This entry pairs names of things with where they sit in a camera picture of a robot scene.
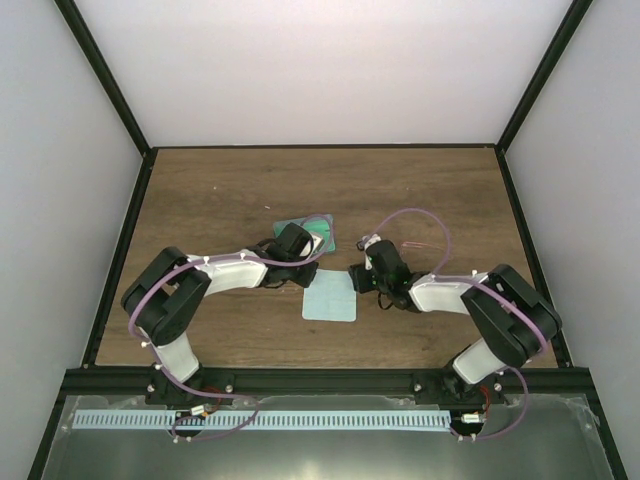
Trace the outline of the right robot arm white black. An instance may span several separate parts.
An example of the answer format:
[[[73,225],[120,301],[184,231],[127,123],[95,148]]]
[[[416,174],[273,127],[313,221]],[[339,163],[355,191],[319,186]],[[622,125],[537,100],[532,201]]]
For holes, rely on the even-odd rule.
[[[382,310],[468,315],[480,339],[457,354],[436,381],[458,403],[472,399],[481,383],[508,367],[518,369],[542,354],[562,328],[551,304],[513,267],[442,276],[413,272],[389,240],[377,235],[357,243],[364,261],[348,269],[354,290],[386,299]]]

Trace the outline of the black frame post left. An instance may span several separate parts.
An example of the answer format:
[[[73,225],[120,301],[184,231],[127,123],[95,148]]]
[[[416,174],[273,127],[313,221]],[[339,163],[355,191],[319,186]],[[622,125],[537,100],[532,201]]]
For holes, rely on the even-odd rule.
[[[151,147],[79,7],[72,0],[55,0],[54,3],[136,149],[145,157],[151,151]]]

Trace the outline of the black frame post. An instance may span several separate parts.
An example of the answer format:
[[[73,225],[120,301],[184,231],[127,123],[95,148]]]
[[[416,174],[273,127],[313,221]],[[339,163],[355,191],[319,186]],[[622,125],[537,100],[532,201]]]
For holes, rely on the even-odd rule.
[[[592,3],[593,0],[573,0],[570,3],[569,8],[563,16],[534,74],[518,101],[514,112],[496,143],[498,153],[505,154],[512,145]]]
[[[54,3],[136,149],[145,157],[151,151],[151,147],[79,7],[72,0],[55,0]]]

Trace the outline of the blue-grey glasses case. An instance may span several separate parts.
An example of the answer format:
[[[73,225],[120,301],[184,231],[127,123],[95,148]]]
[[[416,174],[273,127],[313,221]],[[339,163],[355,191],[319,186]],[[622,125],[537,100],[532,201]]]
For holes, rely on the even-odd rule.
[[[321,237],[324,241],[327,241],[330,237],[330,227],[334,223],[334,217],[329,213],[324,213],[324,216],[327,218],[327,220],[321,217],[313,217],[309,220],[306,220],[304,217],[299,217],[276,221],[273,223],[274,235],[278,236],[286,225],[288,225],[289,223],[294,223],[296,225],[302,226],[314,237]]]

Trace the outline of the light blue slotted strip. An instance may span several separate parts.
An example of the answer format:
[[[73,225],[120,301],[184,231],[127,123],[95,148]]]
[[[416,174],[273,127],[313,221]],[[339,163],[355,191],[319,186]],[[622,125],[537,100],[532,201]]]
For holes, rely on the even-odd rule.
[[[205,419],[180,420],[175,411],[79,410],[72,427],[80,430],[210,430],[227,431],[239,425],[254,431],[390,430],[447,432],[447,411],[218,411]]]

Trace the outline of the black frame post right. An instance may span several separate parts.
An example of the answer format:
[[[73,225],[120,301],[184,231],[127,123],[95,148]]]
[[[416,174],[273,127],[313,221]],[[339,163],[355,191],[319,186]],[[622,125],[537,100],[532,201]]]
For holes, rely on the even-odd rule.
[[[505,154],[512,145],[592,3],[593,0],[573,0],[570,3],[569,8],[563,16],[534,74],[518,101],[514,112],[496,143],[498,153]]]

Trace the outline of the light blue cleaning cloth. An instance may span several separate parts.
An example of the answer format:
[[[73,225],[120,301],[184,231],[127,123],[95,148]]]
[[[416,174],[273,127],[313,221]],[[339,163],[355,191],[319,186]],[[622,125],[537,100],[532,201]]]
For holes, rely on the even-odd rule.
[[[346,271],[319,269],[304,289],[302,318],[351,323],[357,319],[357,298]]]

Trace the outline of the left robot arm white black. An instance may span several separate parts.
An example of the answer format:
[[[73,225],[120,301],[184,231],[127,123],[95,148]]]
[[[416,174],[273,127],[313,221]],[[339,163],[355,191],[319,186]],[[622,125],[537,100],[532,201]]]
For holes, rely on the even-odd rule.
[[[289,223],[268,238],[236,253],[186,255],[163,249],[121,299],[129,333],[154,354],[159,373],[151,391],[163,400],[191,404],[200,397],[227,399],[231,392],[207,392],[202,365],[187,329],[203,299],[236,289],[280,288],[292,282],[306,288],[318,269],[325,240]]]

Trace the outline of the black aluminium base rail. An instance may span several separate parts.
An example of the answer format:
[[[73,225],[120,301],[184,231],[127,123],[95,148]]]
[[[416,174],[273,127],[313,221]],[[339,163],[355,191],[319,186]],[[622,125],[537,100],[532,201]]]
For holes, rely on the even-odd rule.
[[[409,396],[419,404],[453,408],[484,399],[477,386],[447,387],[441,369],[299,369],[207,368],[187,382],[192,388],[254,398],[281,395]],[[153,367],[98,367],[65,373],[60,396],[145,395],[160,405],[186,405],[192,397],[180,393]]]

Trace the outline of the pink sunglasses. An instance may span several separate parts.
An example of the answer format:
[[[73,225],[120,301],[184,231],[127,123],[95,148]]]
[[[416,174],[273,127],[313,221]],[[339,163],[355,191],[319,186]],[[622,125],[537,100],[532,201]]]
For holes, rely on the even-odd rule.
[[[445,251],[446,248],[442,247],[440,245],[435,245],[435,244],[431,244],[431,243],[422,243],[422,242],[412,242],[412,241],[405,241],[401,244],[401,249],[402,250],[409,250],[409,249],[427,249],[427,250],[437,250],[437,251]]]

